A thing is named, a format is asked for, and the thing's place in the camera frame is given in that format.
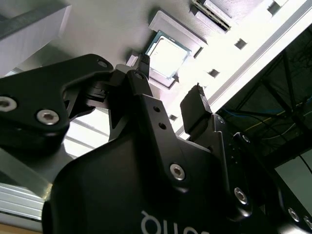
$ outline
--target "connector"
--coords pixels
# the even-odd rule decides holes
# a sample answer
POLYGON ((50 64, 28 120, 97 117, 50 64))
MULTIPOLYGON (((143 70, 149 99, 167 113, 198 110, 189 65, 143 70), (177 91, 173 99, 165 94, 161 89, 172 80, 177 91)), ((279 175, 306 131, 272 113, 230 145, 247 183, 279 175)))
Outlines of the connector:
MULTIPOLYGON (((209 21, 212 21, 224 33, 226 33, 227 31, 231 29, 230 25, 227 22, 225 22, 223 19, 221 19, 211 9, 209 9, 207 4, 204 5, 199 0, 192 0, 192 2, 198 11, 200 11, 205 17, 207 17, 209 21)), ((194 8, 191 11, 193 12, 195 16, 198 14, 198 11, 194 10, 194 8)), ((207 24, 207 21, 203 20, 202 15, 200 18, 199 17, 197 18, 201 20, 203 23, 207 24)))

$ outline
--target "silver screw head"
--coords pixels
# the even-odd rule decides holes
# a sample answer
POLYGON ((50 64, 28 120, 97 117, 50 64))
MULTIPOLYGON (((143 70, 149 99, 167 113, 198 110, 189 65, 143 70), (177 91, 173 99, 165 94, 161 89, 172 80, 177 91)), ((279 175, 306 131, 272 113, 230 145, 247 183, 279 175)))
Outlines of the silver screw head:
POLYGON ((170 172, 174 176, 174 178, 177 180, 184 180, 185 178, 184 170, 180 165, 171 164, 170 172))
POLYGON ((299 220, 300 220, 299 216, 297 215, 297 213, 292 208, 288 208, 288 213, 294 221, 299 222, 299 220))
POLYGON ((236 187, 234 189, 234 194, 240 203, 242 203, 243 205, 247 204, 247 202, 248 202, 247 196, 244 194, 244 192, 239 187, 236 187))
POLYGON ((37 113, 39 122, 46 125, 54 125, 59 121, 59 115, 52 110, 41 110, 37 113))
POLYGON ((248 137, 246 137, 245 135, 243 135, 242 137, 247 143, 250 143, 250 140, 248 139, 248 137))
POLYGON ((9 112, 17 108, 18 104, 10 97, 0 96, 0 111, 9 112))
POLYGON ((312 230, 312 222, 309 220, 309 218, 304 216, 303 219, 306 222, 306 224, 308 225, 308 227, 312 230))
POLYGON ((216 118, 220 121, 220 123, 225 123, 224 119, 221 118, 220 116, 217 116, 216 118))

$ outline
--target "logo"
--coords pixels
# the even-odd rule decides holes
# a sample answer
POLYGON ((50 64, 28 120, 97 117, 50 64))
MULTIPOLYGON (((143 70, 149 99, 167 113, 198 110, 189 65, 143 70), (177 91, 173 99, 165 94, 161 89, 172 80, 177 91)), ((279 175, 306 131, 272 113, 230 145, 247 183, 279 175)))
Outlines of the logo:
MULTIPOLYGON (((161 224, 157 218, 155 218, 154 216, 148 215, 145 211, 142 211, 142 214, 144 215, 144 218, 141 221, 141 230, 142 230, 143 234, 168 234, 168 223, 166 220, 163 220, 163 229, 162 229, 162 226, 161 226, 161 224), (147 221, 152 221, 155 223, 155 225, 157 227, 157 230, 155 233, 149 233, 146 230, 147 221)), ((176 223, 174 223, 174 233, 179 234, 178 233, 178 225, 176 223)), ((209 233, 208 232, 198 233, 194 228, 186 227, 183 230, 183 234, 209 234, 209 233)))

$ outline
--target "wire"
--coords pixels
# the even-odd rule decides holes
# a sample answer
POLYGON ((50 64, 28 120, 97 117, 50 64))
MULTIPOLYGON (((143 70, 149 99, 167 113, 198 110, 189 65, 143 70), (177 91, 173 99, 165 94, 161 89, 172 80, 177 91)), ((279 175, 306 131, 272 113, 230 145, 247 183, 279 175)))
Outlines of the wire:
POLYGON ((225 110, 225 109, 224 109, 224 111, 227 112, 227 113, 229 113, 229 114, 232 115, 232 116, 235 116, 235 117, 251 117, 251 118, 255 118, 255 119, 257 119, 258 121, 260 121, 260 123, 263 123, 264 125, 266 125, 266 126, 269 127, 270 129, 272 129, 274 132, 276 132, 279 136, 281 136, 282 138, 284 138, 282 134, 280 134, 280 133, 279 133, 276 129, 274 129, 272 126, 270 126, 270 125, 268 125, 267 123, 265 123, 264 120, 261 120, 261 119, 255 117, 255 116, 252 116, 252 115, 235 115, 235 114, 233 114, 233 113, 231 113, 231 112, 229 112, 229 111, 227 111, 227 110, 225 110))
MULTIPOLYGON (((281 114, 284 113, 284 112, 285 112, 285 111, 282 111, 282 112, 280 112, 280 113, 278 113, 278 114, 276 114, 276 115, 279 116, 279 115, 281 115, 281 114)), ((260 123, 257 123, 257 124, 255 124, 255 125, 253 125, 253 126, 247 128, 247 129, 245 130, 245 132, 248 131, 248 130, 250 130, 251 128, 254 128, 254 127, 260 125, 261 123, 264 123, 264 122, 270 120, 270 119, 272 119, 272 118, 269 117, 269 118, 266 118, 265 120, 262 120, 260 123)))
MULTIPOLYGON (((310 113, 312 113, 312 111, 309 111, 309 112, 305 113, 303 116, 307 116, 307 115, 310 114, 310 113)), ((281 133, 281 134, 278 134, 278 135, 276 135, 276 136, 269 137, 269 138, 262 138, 262 140, 270 140, 270 139, 278 138, 278 137, 280 137, 280 136, 286 134, 287 132, 289 132, 289 130, 290 130, 291 128, 293 128, 293 126, 295 126, 295 125, 296 125, 296 124, 294 123, 292 126, 290 126, 289 129, 287 129, 285 132, 283 132, 283 133, 281 133)))
MULTIPOLYGON (((312 100, 312 96, 306 101, 306 103, 309 103, 311 100, 312 100)), ((282 113, 285 113, 285 111, 282 111, 282 112, 280 112, 280 113, 278 113, 278 114, 276 114, 276 115, 279 116, 279 115, 281 115, 282 113)), ((271 118, 271 117, 270 117, 270 118, 267 118, 267 119, 263 120, 263 122, 266 122, 266 121, 268 121, 268 120, 270 120, 270 119, 272 119, 272 118, 271 118)), ((251 128, 254 128, 254 127, 260 125, 260 124, 263 123, 263 122, 257 123, 257 124, 255 124, 255 125, 253 125, 253 126, 247 128, 247 129, 245 130, 245 132, 248 131, 248 130, 250 130, 251 128)))
MULTIPOLYGON (((271 125, 271 126, 272 126, 273 128, 276 128, 276 127, 279 127, 279 126, 285 126, 285 125, 287 125, 287 127, 289 127, 289 126, 292 125, 292 124, 293 124, 293 121, 288 122, 288 123, 278 123, 278 124, 271 125)), ((267 129, 267 130, 265 131, 265 133, 262 134, 262 137, 261 137, 261 138, 264 138, 265 135, 266 135, 269 131, 270 131, 270 129, 267 129)))
MULTIPOLYGON (((255 116, 250 116, 250 115, 239 116, 239 115, 235 115, 235 114, 233 114, 233 113, 231 113, 231 112, 229 112, 229 111, 227 111, 227 110, 225 110, 225 111, 226 111, 227 113, 229 113, 230 115, 235 116, 235 117, 252 117, 252 118, 255 118, 255 119, 259 120, 260 123, 263 123, 263 124, 267 125, 267 126, 268 126, 269 128, 271 128, 274 132, 276 132, 276 133, 278 134, 278 137, 283 138, 284 141, 285 141, 286 143, 288 142, 288 140, 283 136, 283 134, 285 134, 285 132, 282 133, 282 134, 279 133, 279 132, 278 132, 276 129, 274 129, 272 126, 268 125, 268 124, 265 123, 263 120, 261 120, 261 119, 255 117, 255 116)), ((312 111, 307 112, 307 113, 304 114, 303 116, 307 116, 307 115, 310 114, 310 113, 312 113, 312 111)), ((304 159, 301 155, 298 155, 298 156, 301 158, 301 160, 303 161, 303 163, 306 165, 306 167, 308 168, 308 170, 309 170, 310 173, 312 174, 312 169, 311 169, 311 167, 308 165, 308 163, 305 161, 305 159, 304 159)))

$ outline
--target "screw hole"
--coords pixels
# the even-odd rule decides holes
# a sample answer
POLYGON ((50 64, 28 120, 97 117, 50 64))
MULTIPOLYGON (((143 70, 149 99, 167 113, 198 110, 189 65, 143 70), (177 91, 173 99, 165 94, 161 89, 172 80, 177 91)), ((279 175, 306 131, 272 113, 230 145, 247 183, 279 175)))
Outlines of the screw hole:
POLYGON ((163 130, 166 130, 166 129, 167 129, 166 125, 163 124, 163 123, 159 123, 159 126, 160 126, 160 128, 163 129, 163 130))
POLYGON ((102 66, 102 67, 105 67, 105 68, 107 67, 106 62, 104 62, 104 61, 102 61, 102 60, 98 60, 97 63, 98 63, 100 66, 102 66))
POLYGON ((51 115, 51 114, 44 114, 43 117, 44 117, 46 120, 53 120, 53 119, 54 119, 54 116, 51 115))
POLYGON ((139 79, 143 79, 143 76, 139 72, 135 72, 135 76, 139 79))
POLYGON ((6 100, 0 101, 0 106, 1 107, 8 107, 10 105, 10 103, 6 100))
POLYGON ((179 168, 174 168, 174 172, 179 176, 181 175, 181 171, 179 168))
POLYGON ((160 109, 158 107, 154 106, 154 111, 160 112, 160 109))
POLYGON ((218 71, 215 70, 215 69, 212 69, 210 72, 208 72, 208 74, 209 74, 210 76, 212 76, 213 78, 216 78, 217 75, 219 75, 219 73, 220 73, 220 72, 218 72, 218 71))
POLYGON ((247 43, 243 40, 243 39, 239 39, 238 40, 238 42, 235 44, 235 46, 238 48, 238 49, 240 49, 240 50, 242 50, 244 47, 245 47, 245 45, 247 45, 247 43))

